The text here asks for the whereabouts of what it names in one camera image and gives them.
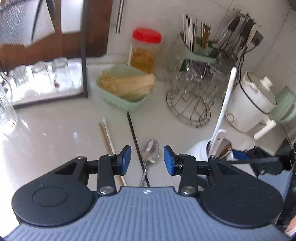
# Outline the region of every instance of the lid knob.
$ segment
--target lid knob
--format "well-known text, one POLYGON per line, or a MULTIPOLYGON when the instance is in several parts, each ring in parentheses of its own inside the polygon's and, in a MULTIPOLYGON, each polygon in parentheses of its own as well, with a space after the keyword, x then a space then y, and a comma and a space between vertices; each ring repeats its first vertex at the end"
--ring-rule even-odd
POLYGON ((272 86, 272 82, 270 81, 269 78, 267 78, 265 76, 263 80, 260 80, 260 82, 268 91, 270 91, 270 87, 272 86))

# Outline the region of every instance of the wooden cutting board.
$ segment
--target wooden cutting board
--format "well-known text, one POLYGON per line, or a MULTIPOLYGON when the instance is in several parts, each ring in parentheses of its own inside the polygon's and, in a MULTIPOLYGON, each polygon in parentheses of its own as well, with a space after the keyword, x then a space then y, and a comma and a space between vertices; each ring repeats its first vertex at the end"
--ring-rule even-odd
MULTIPOLYGON (((0 46, 0 62, 3 70, 10 70, 21 64, 33 64, 39 60, 50 61, 58 57, 80 58, 81 34, 62 34, 61 0, 54 0, 54 2, 56 11, 52 22, 55 33, 28 48, 23 45, 0 46)), ((87 57, 100 57, 107 51, 112 2, 113 0, 88 0, 87 57)))

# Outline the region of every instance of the red lid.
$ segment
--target red lid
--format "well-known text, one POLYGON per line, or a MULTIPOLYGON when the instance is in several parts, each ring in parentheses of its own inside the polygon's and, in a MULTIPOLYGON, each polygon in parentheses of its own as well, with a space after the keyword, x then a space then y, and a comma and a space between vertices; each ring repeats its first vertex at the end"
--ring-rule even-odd
POLYGON ((132 37, 146 43, 157 44, 161 42, 161 34, 149 28, 135 28, 132 37))

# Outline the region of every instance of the metal wire cup holder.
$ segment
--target metal wire cup holder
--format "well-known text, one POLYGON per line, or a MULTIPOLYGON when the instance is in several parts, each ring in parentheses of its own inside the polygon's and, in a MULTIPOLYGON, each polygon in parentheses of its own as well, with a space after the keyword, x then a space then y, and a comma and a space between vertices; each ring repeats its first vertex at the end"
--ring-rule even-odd
POLYGON ((177 72, 170 83, 166 93, 168 108, 181 122, 195 128, 210 121, 210 109, 216 98, 223 98, 227 87, 224 74, 213 65, 192 62, 185 72, 177 72))

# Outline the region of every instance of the white countertop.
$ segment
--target white countertop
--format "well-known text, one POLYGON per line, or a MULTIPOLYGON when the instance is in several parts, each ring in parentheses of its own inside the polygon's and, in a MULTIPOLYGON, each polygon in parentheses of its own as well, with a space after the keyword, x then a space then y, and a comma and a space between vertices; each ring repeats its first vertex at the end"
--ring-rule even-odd
MULTIPOLYGON (((116 151, 120 152, 125 145, 132 147, 132 160, 125 179, 129 186, 139 185, 142 169, 126 113, 107 104, 96 88, 97 77, 102 69, 109 67, 88 65, 89 99, 70 99, 18 109, 19 122, 14 132, 0 135, 0 236, 6 236, 18 225, 11 208, 11 198, 18 188, 77 156, 96 160, 106 154, 98 128, 102 117, 107 118, 116 151)), ((157 81, 153 93, 131 113, 131 119, 140 150, 151 138, 160 144, 160 158, 148 171, 150 185, 177 187, 180 177, 168 175, 163 162, 163 147, 170 145, 176 154, 181 154, 196 142, 210 138, 221 103, 211 109, 210 122, 195 129, 181 123, 168 110, 165 88, 163 82, 157 81)), ((274 154, 286 137, 280 126, 257 142, 252 133, 240 133, 226 121, 222 128, 228 131, 226 137, 233 148, 240 150, 258 145, 274 154)), ((90 177, 88 187, 96 189, 95 177, 90 177)))

